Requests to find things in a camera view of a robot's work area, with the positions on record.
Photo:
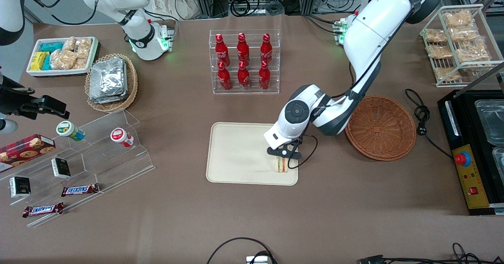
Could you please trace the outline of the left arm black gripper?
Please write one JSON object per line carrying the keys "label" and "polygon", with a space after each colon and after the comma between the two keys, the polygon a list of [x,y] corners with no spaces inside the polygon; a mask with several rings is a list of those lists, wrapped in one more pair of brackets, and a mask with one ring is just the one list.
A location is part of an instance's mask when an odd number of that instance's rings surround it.
{"label": "left arm black gripper", "polygon": [[271,156],[282,157],[286,159],[301,159],[302,155],[298,151],[298,147],[302,144],[303,138],[299,137],[297,140],[279,146],[277,149],[267,148],[267,153]]}

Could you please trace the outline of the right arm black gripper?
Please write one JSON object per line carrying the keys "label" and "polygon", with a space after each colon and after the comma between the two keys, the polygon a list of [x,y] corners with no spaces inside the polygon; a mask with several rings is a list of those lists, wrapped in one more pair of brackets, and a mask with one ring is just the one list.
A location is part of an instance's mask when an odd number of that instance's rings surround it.
{"label": "right arm black gripper", "polygon": [[33,88],[25,88],[18,82],[0,75],[1,114],[23,116],[32,120],[36,120],[38,114],[51,114],[64,120],[69,119],[67,104],[48,95],[38,99],[32,96],[34,93]]}

